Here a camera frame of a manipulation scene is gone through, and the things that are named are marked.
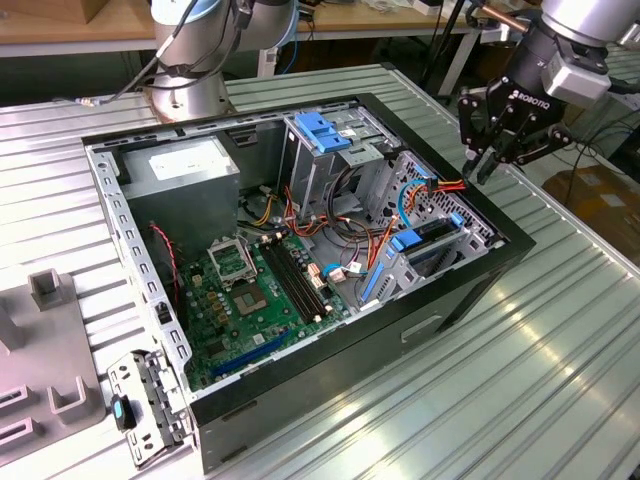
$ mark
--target connector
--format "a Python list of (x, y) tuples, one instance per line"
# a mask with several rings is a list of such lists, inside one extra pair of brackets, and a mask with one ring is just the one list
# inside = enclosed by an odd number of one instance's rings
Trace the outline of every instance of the connector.
[(345, 276), (341, 268), (336, 268), (334, 270), (331, 270), (331, 272), (329, 272), (329, 279), (331, 279), (333, 283), (340, 283), (340, 282), (344, 282), (347, 279), (347, 277)]

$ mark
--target cardboard box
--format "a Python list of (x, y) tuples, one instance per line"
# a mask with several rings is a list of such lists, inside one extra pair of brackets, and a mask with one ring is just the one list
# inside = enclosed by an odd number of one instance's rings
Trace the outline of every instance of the cardboard box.
[[(564, 202), (571, 171), (547, 180), (542, 188)], [(576, 172), (567, 204), (579, 219), (636, 265), (640, 265), (640, 194), (606, 167)]]
[(0, 9), (73, 23), (89, 23), (109, 0), (0, 0)]

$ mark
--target aluminum extrusion table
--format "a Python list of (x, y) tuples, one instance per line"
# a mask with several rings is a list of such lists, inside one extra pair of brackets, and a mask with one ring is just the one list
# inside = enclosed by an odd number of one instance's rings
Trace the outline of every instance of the aluminum extrusion table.
[[(228, 84), (239, 110), (375, 93), (461, 167), (454, 118), (381, 66)], [(73, 275), (106, 368), (150, 339), (109, 238), (79, 139), (155, 123), (142, 97), (99, 109), (0, 110), (0, 288), (54, 267)], [(640, 273), (516, 171), (483, 188), (537, 246), (468, 317), (215, 478), (626, 478), (640, 462)], [(111, 416), (0, 469), (3, 480), (200, 478), (177, 450), (136, 472)]]

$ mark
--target wooden table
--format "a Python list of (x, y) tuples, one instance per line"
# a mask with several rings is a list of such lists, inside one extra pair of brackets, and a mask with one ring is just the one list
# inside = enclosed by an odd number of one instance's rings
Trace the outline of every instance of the wooden table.
[[(436, 15), (422, 15), (411, 8), (381, 13), (360, 2), (350, 5), (320, 4), (314, 15), (314, 40), (383, 38), (430, 35)], [(440, 28), (446, 19), (442, 18)], [(311, 24), (298, 23), (298, 41), (311, 39)], [(445, 91), (453, 88), (477, 33), (459, 21), (453, 33), (465, 33), (458, 54), (445, 79)], [(121, 52), (156, 48), (153, 19), (145, 0), (111, 0), (87, 25), (8, 12), (0, 19), (0, 57)], [(274, 74), (277, 49), (259, 55), (258, 76)]]
[(0, 19), (0, 57), (155, 49), (145, 0), (111, 0), (86, 25), (7, 12)]
[[(433, 32), (437, 20), (437, 15), (423, 15), (412, 8), (383, 13), (359, 1), (349, 5), (321, 3), (315, 8), (313, 36), (317, 40), (335, 40), (425, 35)], [(443, 29), (445, 23), (447, 19), (443, 17), (439, 28)], [(469, 31), (463, 19), (459, 19), (456, 27), (454, 33)], [(300, 21), (298, 39), (306, 39), (310, 33), (311, 24)]]

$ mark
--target metal bracket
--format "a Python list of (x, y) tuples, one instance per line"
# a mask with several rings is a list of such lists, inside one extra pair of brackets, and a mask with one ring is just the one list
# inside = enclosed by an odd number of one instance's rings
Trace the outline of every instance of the metal bracket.
[(193, 433), (181, 389), (163, 352), (129, 353), (107, 374), (113, 392), (134, 407), (135, 426), (125, 437), (136, 468), (146, 467)]

